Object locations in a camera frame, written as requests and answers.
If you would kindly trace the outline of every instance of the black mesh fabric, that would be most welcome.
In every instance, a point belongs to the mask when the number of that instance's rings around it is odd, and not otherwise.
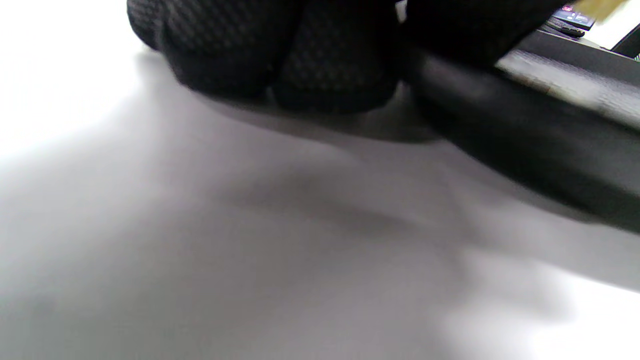
[[[385,60],[396,29],[388,0],[310,0],[274,87],[276,99],[322,112],[383,106],[396,88]]]
[[[128,0],[129,19],[193,90],[253,97],[273,79],[299,21],[300,0]]]
[[[491,67],[566,0],[409,0],[403,33],[441,55]],[[353,113],[383,106],[394,0],[127,0],[134,32],[193,90]]]

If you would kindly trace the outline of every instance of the screen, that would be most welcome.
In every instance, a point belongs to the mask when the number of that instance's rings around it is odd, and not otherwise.
[[[556,11],[554,17],[566,21],[576,28],[590,30],[595,20],[576,12],[572,5],[564,5],[560,10]]]

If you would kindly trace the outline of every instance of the desk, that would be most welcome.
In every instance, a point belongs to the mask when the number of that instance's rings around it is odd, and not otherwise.
[[[0,359],[639,358],[638,236],[381,139],[401,96],[335,126],[193,94],[120,3],[0,15]]]

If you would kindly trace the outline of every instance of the black plastic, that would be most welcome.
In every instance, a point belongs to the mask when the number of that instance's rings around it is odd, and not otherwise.
[[[418,49],[406,56],[419,107],[450,141],[534,190],[640,231],[640,133],[497,70]]]

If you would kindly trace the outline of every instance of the white surface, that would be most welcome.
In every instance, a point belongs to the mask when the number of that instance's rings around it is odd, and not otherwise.
[[[584,38],[610,49],[640,24],[640,0],[629,0],[608,19],[597,22]]]
[[[0,359],[640,358],[637,236],[192,94],[124,1],[35,3],[0,13]]]

